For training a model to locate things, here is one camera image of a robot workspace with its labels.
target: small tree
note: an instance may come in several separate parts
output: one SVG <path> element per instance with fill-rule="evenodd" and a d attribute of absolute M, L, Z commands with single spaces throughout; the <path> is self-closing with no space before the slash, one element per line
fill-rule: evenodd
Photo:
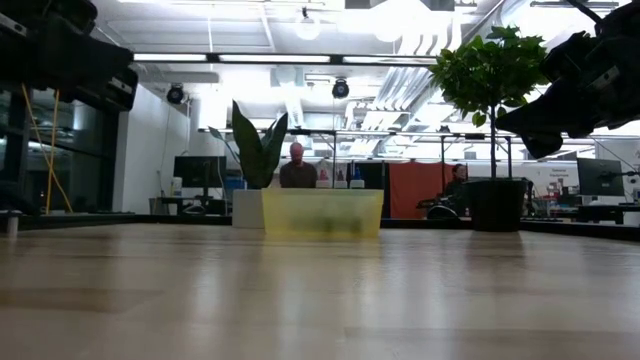
<path fill-rule="evenodd" d="M 525 94 L 548 80 L 539 66 L 546 55 L 542 37 L 520 37 L 517 27 L 492 27 L 483 42 L 476 36 L 455 51 L 443 49 L 437 64 L 429 67 L 432 84 L 443 90 L 465 117 L 473 113 L 473 124 L 480 127 L 487 117 L 491 122 L 491 178 L 496 177 L 497 117 L 507 113 L 504 106 L 527 103 Z"/>

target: translucent plastic container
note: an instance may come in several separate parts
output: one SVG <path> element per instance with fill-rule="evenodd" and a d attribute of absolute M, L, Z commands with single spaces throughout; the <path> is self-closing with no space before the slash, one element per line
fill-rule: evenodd
<path fill-rule="evenodd" d="M 267 235 L 375 238 L 382 190 L 264 189 Z"/>

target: red partition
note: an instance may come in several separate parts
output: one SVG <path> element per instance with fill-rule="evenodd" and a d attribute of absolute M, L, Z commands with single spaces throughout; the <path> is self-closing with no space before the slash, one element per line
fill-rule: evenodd
<path fill-rule="evenodd" d="M 448 183 L 453 180 L 453 165 L 417 162 L 389 164 L 392 218 L 424 218 L 424 209 L 416 209 L 416 205 L 420 200 L 433 199 L 442 193 L 442 166 L 445 183 Z"/>

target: person sitting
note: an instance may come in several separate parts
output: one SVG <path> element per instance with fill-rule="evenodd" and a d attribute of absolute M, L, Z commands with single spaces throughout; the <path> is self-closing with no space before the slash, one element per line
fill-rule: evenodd
<path fill-rule="evenodd" d="M 447 184 L 443 196 L 447 197 L 451 208 L 458 216 L 465 216 L 467 201 L 465 198 L 464 183 L 467 181 L 467 167 L 456 164 L 453 169 L 453 180 Z"/>
<path fill-rule="evenodd" d="M 280 186 L 282 188 L 313 189 L 316 187 L 318 173 L 316 168 L 304 161 L 304 148 L 300 143 L 293 143 L 289 148 L 291 161 L 280 168 Z"/>

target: window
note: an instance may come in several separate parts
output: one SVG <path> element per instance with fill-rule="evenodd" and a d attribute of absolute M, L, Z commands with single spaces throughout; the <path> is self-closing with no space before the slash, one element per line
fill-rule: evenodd
<path fill-rule="evenodd" d="M 43 141 L 51 143 L 53 135 L 53 113 L 55 109 L 55 92 L 53 90 L 33 92 L 33 115 L 36 118 L 38 131 Z M 115 120 L 108 114 L 96 110 L 79 101 L 58 103 L 58 119 L 56 123 L 55 143 L 60 147 L 83 151 L 98 156 L 112 156 L 113 150 L 108 146 L 109 139 L 114 137 L 112 128 Z M 31 129 L 31 138 L 36 138 L 35 129 Z"/>
<path fill-rule="evenodd" d="M 51 156 L 52 148 L 43 145 Z M 35 205 L 44 208 L 49 168 L 37 141 L 29 142 L 25 195 Z M 53 168 L 74 212 L 91 212 L 110 208 L 102 193 L 103 159 L 58 147 L 53 148 Z M 55 182 L 51 186 L 51 210 L 67 210 L 66 201 Z"/>
<path fill-rule="evenodd" d="M 0 93 L 0 124 L 8 125 L 0 139 L 0 179 L 18 183 L 27 200 L 44 208 L 49 179 L 45 154 L 53 154 L 53 168 L 74 212 L 111 210 L 118 114 L 79 101 L 59 102 L 54 134 L 54 96 L 53 90 L 31 91 L 36 134 L 22 94 Z M 67 211 L 54 181 L 50 210 Z"/>

